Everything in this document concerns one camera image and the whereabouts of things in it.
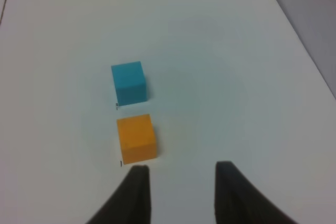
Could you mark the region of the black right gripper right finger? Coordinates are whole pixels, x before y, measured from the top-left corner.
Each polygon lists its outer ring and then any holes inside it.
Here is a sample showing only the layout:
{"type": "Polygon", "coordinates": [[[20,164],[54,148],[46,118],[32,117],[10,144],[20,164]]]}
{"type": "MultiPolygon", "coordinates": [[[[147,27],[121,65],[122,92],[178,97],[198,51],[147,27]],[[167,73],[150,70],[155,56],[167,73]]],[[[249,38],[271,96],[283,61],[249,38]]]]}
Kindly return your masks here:
{"type": "Polygon", "coordinates": [[[216,163],[216,223],[295,223],[230,161],[216,163]]]}

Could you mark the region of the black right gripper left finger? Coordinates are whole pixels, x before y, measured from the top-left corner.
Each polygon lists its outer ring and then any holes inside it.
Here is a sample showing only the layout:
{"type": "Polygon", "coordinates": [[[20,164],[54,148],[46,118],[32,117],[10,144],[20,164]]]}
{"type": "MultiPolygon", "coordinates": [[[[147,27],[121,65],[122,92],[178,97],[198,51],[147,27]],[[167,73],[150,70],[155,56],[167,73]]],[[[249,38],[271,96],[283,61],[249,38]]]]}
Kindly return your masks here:
{"type": "Polygon", "coordinates": [[[88,223],[150,223],[150,170],[146,165],[134,165],[126,177],[88,221],[88,223]]]}

